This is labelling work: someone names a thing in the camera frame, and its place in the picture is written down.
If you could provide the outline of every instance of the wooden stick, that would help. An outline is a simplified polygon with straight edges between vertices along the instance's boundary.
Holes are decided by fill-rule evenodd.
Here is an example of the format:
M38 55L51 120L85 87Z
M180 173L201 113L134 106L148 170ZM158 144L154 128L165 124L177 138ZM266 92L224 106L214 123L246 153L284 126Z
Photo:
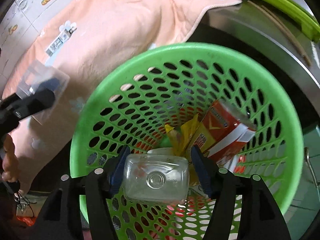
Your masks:
M284 23L273 12L271 12L269 9L267 9L265 6L262 6L262 8L261 8L260 6L258 6L257 4L255 4L249 0L248 0L248 2L250 4L252 4L253 6L255 6L265 16L267 16L269 18L269 20L272 21L279 28L279 30L281 30L287 36L287 38L292 43L292 45L296 48L298 53L305 59L305 61L307 62L307 65L311 66L312 62L311 62L309 56L307 55L306 51L301 46L301 44L298 42L296 37L288 29L288 27L285 26Z

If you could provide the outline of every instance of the transparent plastic box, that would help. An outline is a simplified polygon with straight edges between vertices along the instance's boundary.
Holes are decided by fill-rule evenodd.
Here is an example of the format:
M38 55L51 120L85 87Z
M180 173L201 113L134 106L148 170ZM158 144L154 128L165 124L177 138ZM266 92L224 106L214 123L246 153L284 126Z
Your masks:
M158 154L127 157L123 189L127 199L142 203L184 203L189 187L186 158Z
M50 109L33 115L40 124L43 124L57 105L61 95L69 83L69 79L70 77L62 71L54 67L46 67L39 61L35 60L30 64L21 78L16 94L20 98L25 98L42 88L48 88L54 92L54 105Z

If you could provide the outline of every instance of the pink cloth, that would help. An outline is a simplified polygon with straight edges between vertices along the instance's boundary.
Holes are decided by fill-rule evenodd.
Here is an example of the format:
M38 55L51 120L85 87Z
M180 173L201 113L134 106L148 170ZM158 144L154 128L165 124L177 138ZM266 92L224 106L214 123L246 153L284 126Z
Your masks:
M53 66L70 83L49 120L28 118L12 132L21 169L21 190L27 192L38 172L72 138L83 104L116 67L148 48L185 42L205 12L241 0L73 0L44 28L18 63L4 90L14 93L29 64L48 59L44 52L59 26L75 22L77 30L62 47Z

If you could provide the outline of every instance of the tiled wall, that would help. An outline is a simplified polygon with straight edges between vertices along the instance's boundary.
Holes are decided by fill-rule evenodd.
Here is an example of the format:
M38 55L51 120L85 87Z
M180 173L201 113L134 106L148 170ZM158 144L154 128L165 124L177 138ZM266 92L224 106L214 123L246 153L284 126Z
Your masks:
M72 0L16 0L0 23L0 95L42 28Z

